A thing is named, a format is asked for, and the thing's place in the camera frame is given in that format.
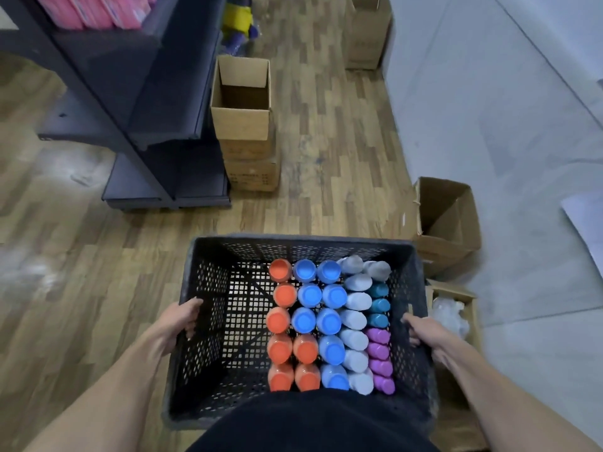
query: black plastic basket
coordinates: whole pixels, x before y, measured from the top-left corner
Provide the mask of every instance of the black plastic basket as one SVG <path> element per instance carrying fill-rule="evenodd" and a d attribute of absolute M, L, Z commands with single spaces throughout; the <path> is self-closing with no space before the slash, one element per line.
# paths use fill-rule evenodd
<path fill-rule="evenodd" d="M 175 430 L 206 429 L 229 410 L 268 391 L 270 365 L 265 315 L 275 306 L 268 276 L 275 258 L 315 263 L 357 254 L 385 260 L 389 277 L 391 355 L 396 393 L 379 396 L 428 430 L 437 410 L 433 365 L 425 347 L 412 348 L 400 319 L 412 305 L 425 317 L 423 269 L 410 242 L 291 235 L 231 234 L 199 237 L 189 249 L 180 302 L 203 298 L 195 336 L 178 336 L 170 357 L 163 420 Z"/>

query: cardboard box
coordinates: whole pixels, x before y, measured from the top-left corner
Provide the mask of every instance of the cardboard box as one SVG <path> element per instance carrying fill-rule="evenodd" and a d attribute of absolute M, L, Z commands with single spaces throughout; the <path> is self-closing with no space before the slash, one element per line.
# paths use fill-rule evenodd
<path fill-rule="evenodd" d="M 433 300 L 440 295 L 454 298 L 465 304 L 461 316 L 469 322 L 466 341 L 482 352 L 481 327 L 478 319 L 477 298 L 462 286 L 427 280 L 425 287 L 427 309 L 432 309 Z M 440 395 L 440 410 L 433 433 L 429 439 L 444 452 L 469 452 L 488 449 L 488 444 L 479 427 L 477 416 L 456 383 L 454 376 L 443 366 L 436 365 L 435 378 Z"/>
<path fill-rule="evenodd" d="M 219 140 L 268 139 L 270 84 L 270 60 L 218 55 L 210 104 Z"/>
<path fill-rule="evenodd" d="M 267 140 L 219 140 L 225 160 L 263 160 L 274 155 L 276 127 L 270 128 Z"/>
<path fill-rule="evenodd" d="M 379 67 L 391 21 L 389 0 L 347 0 L 341 50 L 345 67 L 375 70 Z"/>
<path fill-rule="evenodd" d="M 462 182 L 421 177 L 414 188 L 414 242 L 425 275 L 433 276 L 481 248 L 478 212 L 471 187 Z"/>
<path fill-rule="evenodd" d="M 275 146 L 269 159 L 232 161 L 224 160 L 230 185 L 236 190 L 273 191 L 280 180 L 280 148 Z"/>

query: magenta bottle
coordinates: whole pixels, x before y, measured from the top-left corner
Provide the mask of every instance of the magenta bottle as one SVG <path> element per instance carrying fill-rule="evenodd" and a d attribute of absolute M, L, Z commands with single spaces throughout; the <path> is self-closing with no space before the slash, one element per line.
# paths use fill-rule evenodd
<path fill-rule="evenodd" d="M 378 360 L 387 360 L 389 358 L 389 349 L 383 344 L 371 342 L 368 344 L 367 354 L 369 357 L 373 357 Z"/>
<path fill-rule="evenodd" d="M 380 328 L 367 328 L 364 330 L 364 333 L 368 336 L 369 340 L 379 344 L 389 343 L 389 337 L 391 336 L 387 330 L 381 330 Z"/>
<path fill-rule="evenodd" d="M 396 384 L 394 384 L 394 380 L 389 377 L 373 374 L 373 384 L 378 391 L 383 392 L 385 395 L 393 395 L 396 391 Z"/>
<path fill-rule="evenodd" d="M 391 364 L 391 361 L 387 360 L 384 362 L 383 360 L 375 360 L 374 358 L 368 359 L 368 367 L 375 374 L 384 377 L 390 377 L 394 373 L 394 366 Z"/>

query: orange bottle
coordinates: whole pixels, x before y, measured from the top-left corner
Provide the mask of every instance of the orange bottle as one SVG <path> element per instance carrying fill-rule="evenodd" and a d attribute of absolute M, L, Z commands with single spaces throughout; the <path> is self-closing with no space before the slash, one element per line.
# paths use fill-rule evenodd
<path fill-rule="evenodd" d="M 283 333 L 291 324 L 291 316 L 282 307 L 273 307 L 266 314 L 266 326 L 272 333 Z"/>
<path fill-rule="evenodd" d="M 293 306 L 297 299 L 297 289 L 288 282 L 276 286 L 272 292 L 274 302 L 281 307 Z"/>
<path fill-rule="evenodd" d="M 283 364 L 293 352 L 293 341 L 286 333 L 273 334 L 266 346 L 268 357 L 273 363 Z"/>
<path fill-rule="evenodd" d="M 272 279 L 274 282 L 278 282 L 279 284 L 282 282 L 287 282 L 289 279 L 291 279 L 291 264 L 284 258 L 277 258 L 270 263 L 270 266 L 268 267 L 268 274 L 270 274 L 270 279 Z"/>
<path fill-rule="evenodd" d="M 300 392 L 318 390 L 320 388 L 320 371 L 315 364 L 300 363 L 296 368 L 295 380 Z"/>
<path fill-rule="evenodd" d="M 294 377 L 293 367 L 290 363 L 273 363 L 268 370 L 268 386 L 270 387 L 270 391 L 291 390 Z"/>
<path fill-rule="evenodd" d="M 311 334 L 299 334 L 293 341 L 293 355 L 300 363 L 314 363 L 318 357 L 318 342 Z"/>

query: pink package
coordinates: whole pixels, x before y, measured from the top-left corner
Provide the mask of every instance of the pink package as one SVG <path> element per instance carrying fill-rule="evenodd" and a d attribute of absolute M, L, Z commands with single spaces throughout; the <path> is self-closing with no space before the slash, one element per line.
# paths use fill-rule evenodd
<path fill-rule="evenodd" d="M 111 16 L 101 0 L 69 0 L 86 27 L 95 30 L 113 28 Z"/>
<path fill-rule="evenodd" d="M 151 6 L 148 0 L 102 0 L 113 23 L 123 29 L 138 29 L 142 26 Z"/>
<path fill-rule="evenodd" d="M 69 0 L 38 0 L 38 2 L 57 27 L 66 30 L 84 29 L 84 24 Z"/>

